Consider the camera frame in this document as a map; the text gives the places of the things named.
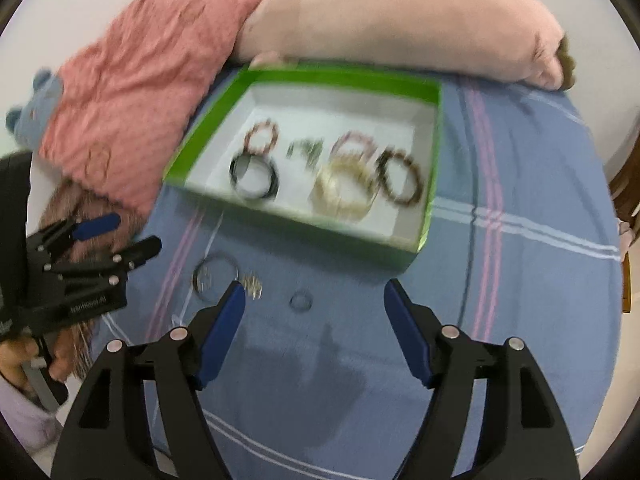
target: pink blanket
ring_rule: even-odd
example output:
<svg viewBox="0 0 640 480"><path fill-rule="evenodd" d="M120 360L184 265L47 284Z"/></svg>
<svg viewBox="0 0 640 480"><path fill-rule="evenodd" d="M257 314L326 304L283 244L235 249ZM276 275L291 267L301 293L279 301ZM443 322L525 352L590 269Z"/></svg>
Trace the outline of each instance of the pink blanket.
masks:
<svg viewBox="0 0 640 480"><path fill-rule="evenodd" d="M144 216L198 102L261 0L135 0L58 73L39 155Z"/></svg>

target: cream bangle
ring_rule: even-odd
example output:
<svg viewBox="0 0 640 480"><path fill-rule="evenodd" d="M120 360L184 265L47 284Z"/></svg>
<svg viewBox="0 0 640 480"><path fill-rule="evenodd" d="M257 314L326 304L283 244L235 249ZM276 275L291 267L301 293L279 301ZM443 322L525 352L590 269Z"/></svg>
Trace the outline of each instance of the cream bangle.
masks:
<svg viewBox="0 0 640 480"><path fill-rule="evenodd" d="M350 202L340 196L336 176L345 174L360 184L367 195L366 202ZM364 218L378 195L378 183L366 165L356 157L336 156L318 171L314 185L316 203L322 212L340 218Z"/></svg>

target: jewelry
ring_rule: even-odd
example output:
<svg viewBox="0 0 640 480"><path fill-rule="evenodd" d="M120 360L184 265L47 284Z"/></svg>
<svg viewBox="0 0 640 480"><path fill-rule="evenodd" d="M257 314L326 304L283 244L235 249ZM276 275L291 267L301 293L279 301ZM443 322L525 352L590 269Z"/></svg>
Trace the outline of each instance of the jewelry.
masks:
<svg viewBox="0 0 640 480"><path fill-rule="evenodd" d="M207 297L207 292L210 291L213 286L213 276L211 275L209 264L215 261L229 264L233 271L232 280L240 282L252 300L260 299L262 296L262 283L258 277L252 272L241 276L238 261L231 256L231 254L225 253L224 251L214 251L198 263L195 269L193 269L191 276L193 291L201 301L208 304L213 304L217 301L212 297Z"/></svg>
<svg viewBox="0 0 640 480"><path fill-rule="evenodd" d="M349 153L349 155L357 155L364 162L368 162L372 156L376 153L378 146L373 140L373 137L365 135L363 133L357 132L356 130L350 130L345 133L340 139L335 141L335 144L331 148L331 153L329 155L330 158L338 155L341 147L343 147L347 142L357 142L364 146L363 150L358 153Z"/></svg>
<svg viewBox="0 0 640 480"><path fill-rule="evenodd" d="M367 195L366 202L348 202L340 196L337 175L346 174L356 181ZM364 162L357 156L337 156L323 166L316 176L314 196L325 213L337 217L364 218L378 195L378 184Z"/></svg>
<svg viewBox="0 0 640 480"><path fill-rule="evenodd" d="M296 312L306 312L311 310L311 306L314 304L314 297L308 290L301 288L293 293L293 296L289 300L289 306Z"/></svg>
<svg viewBox="0 0 640 480"><path fill-rule="evenodd" d="M266 174L264 185L258 190L248 189L239 182L252 164L257 164ZM264 200L278 194L280 179L276 167L268 158L258 153L238 153L231 160L229 175L235 192L247 200Z"/></svg>
<svg viewBox="0 0 640 480"><path fill-rule="evenodd" d="M396 193L394 193L389 186L389 177L387 174L386 165L392 158L400 160L402 164L406 166L409 174L411 174L411 176L414 178L415 190L414 193L408 198L396 195ZM380 183L382 191L392 202L403 207L416 205L418 202L420 202L422 190L424 189L424 183L422 181L422 176L420 175L420 168L415 163L414 158L411 155L407 155L402 150L393 151L392 149L387 148L384 152L382 152L382 155L380 155L378 157L378 160L376 161L376 173L378 174L378 181Z"/></svg>
<svg viewBox="0 0 640 480"><path fill-rule="evenodd" d="M271 130L271 140L266 146L263 147L263 149L252 150L250 148L251 138L261 129ZM257 155L268 155L269 152L273 148L275 148L275 145L278 142L278 135L279 135L278 125L276 123L273 123L271 119L267 119L266 121L262 121L260 123L255 123L254 127L251 128L244 136L244 151L249 153L255 153Z"/></svg>
<svg viewBox="0 0 640 480"><path fill-rule="evenodd" d="M324 146L324 140L296 140L289 145L287 149L287 158L291 158L295 148L299 148L306 156L306 166L310 170L315 169L322 154L322 147Z"/></svg>

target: blue plush ear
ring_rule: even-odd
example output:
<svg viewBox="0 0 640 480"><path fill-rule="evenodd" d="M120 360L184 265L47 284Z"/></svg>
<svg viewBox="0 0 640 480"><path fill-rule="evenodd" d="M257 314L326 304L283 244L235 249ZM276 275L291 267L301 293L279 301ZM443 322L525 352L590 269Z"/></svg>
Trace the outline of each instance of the blue plush ear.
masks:
<svg viewBox="0 0 640 480"><path fill-rule="evenodd" d="M33 77L33 91L37 92L39 88L42 88L42 85L46 83L49 79L51 79L51 70L48 68L41 68L36 72L36 75Z"/></svg>
<svg viewBox="0 0 640 480"><path fill-rule="evenodd" d="M16 106L11 108L7 113L4 119L4 123L6 124L6 129L9 130L12 134L15 133L15 125L20 120L20 115L22 114L22 108Z"/></svg>

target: hand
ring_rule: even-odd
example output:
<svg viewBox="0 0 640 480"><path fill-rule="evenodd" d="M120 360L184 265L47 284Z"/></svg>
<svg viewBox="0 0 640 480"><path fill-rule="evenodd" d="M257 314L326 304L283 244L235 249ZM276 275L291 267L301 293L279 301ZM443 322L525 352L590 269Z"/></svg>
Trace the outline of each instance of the hand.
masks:
<svg viewBox="0 0 640 480"><path fill-rule="evenodd" d="M22 370L22 364L38 355L38 345L30 337L22 336L0 343L0 373L13 386L24 392L32 391ZM52 352L54 361L49 367L51 378L64 382L73 370L74 344L70 328L58 335Z"/></svg>

